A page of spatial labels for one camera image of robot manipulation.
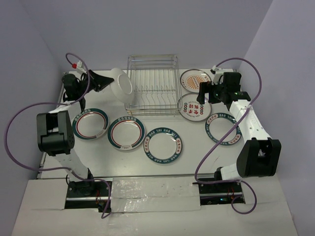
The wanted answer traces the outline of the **orange sunburst plate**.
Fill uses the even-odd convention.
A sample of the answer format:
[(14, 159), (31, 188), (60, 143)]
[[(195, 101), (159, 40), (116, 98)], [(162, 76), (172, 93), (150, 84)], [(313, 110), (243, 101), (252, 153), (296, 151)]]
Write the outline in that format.
[(211, 77), (205, 71), (200, 69), (189, 69), (180, 76), (180, 84), (189, 92), (198, 93), (200, 83), (210, 82)]

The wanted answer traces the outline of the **green red rimmed plate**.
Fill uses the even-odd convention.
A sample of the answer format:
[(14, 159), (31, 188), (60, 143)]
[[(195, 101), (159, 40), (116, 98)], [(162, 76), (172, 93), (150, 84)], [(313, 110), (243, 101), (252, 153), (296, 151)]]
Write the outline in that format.
[(103, 110), (90, 108), (75, 116), (72, 129), (77, 138), (91, 141), (103, 136), (109, 124), (109, 116)]
[(144, 124), (138, 118), (123, 116), (114, 120), (107, 132), (109, 143), (121, 151), (138, 147), (146, 136)]
[(128, 75), (119, 68), (113, 68), (110, 70), (110, 76), (114, 79), (110, 88), (115, 97), (125, 104), (131, 102), (134, 99), (134, 91)]

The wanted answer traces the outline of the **red character plate green rim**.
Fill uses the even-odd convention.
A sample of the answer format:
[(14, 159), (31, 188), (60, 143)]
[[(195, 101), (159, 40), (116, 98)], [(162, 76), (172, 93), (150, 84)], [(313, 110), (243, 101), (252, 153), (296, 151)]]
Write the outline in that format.
[(197, 93), (188, 93), (183, 95), (178, 105), (181, 105), (180, 115), (193, 122), (200, 122), (206, 120), (212, 113), (212, 105), (205, 98), (204, 104), (197, 101)]

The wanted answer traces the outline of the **teal lettered rim plate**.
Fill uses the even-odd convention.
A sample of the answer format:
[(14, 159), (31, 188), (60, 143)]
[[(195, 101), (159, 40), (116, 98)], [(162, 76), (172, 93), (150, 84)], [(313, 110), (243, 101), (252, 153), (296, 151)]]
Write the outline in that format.
[(146, 135), (143, 143), (145, 155), (157, 164), (175, 162), (183, 151), (183, 141), (173, 129), (158, 127)]
[[(236, 119), (227, 113), (214, 113), (205, 122), (205, 131), (208, 137), (217, 143), (233, 126)], [(242, 138), (240, 128), (237, 126), (221, 143), (222, 146), (236, 144)]]

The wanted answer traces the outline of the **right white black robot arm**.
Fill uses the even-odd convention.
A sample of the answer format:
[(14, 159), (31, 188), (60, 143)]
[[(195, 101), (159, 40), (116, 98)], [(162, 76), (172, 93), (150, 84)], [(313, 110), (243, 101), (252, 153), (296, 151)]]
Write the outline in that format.
[(230, 166), (218, 168), (219, 177), (214, 187), (225, 192), (231, 186), (231, 180), (246, 177), (270, 177), (276, 173), (281, 143), (272, 139), (261, 125), (252, 107), (253, 100), (245, 91), (241, 91), (241, 74), (224, 72), (217, 82), (202, 82), (199, 86), (197, 101), (204, 104), (205, 95), (211, 104), (222, 102), (234, 117), (244, 139), (244, 146), (236, 160)]

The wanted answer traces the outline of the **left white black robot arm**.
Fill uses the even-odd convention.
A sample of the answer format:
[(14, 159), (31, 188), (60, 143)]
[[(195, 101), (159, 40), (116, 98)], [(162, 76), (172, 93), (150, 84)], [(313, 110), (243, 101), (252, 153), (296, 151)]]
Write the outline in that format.
[(111, 85), (117, 77), (110, 73), (101, 76), (92, 70), (82, 73), (80, 78), (74, 74), (65, 74), (62, 77), (65, 93), (63, 101), (78, 103), (69, 106), (59, 106), (49, 113), (41, 113), (36, 117), (37, 143), (42, 152), (54, 157), (69, 175), (68, 186), (78, 191), (83, 196), (90, 196), (96, 191), (94, 177), (88, 167), (86, 167), (74, 150), (75, 134), (77, 122), (87, 115), (97, 115), (100, 117), (102, 127), (91, 138), (98, 138), (108, 129), (109, 117), (100, 109), (86, 109), (84, 93), (94, 90), (99, 92)]

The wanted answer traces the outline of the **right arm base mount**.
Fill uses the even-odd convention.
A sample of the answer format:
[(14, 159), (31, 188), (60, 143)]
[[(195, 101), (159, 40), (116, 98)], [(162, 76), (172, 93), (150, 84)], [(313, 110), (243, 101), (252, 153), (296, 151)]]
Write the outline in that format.
[(233, 200), (235, 204), (245, 203), (243, 190), (239, 183), (202, 184), (193, 182), (192, 184), (198, 186), (202, 206), (226, 205), (231, 204)]

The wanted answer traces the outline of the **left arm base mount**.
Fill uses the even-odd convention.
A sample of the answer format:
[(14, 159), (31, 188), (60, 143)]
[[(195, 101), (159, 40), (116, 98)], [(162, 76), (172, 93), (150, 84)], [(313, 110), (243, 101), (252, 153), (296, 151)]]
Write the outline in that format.
[(109, 187), (102, 181), (68, 182), (65, 209), (97, 209), (103, 212), (108, 202)]

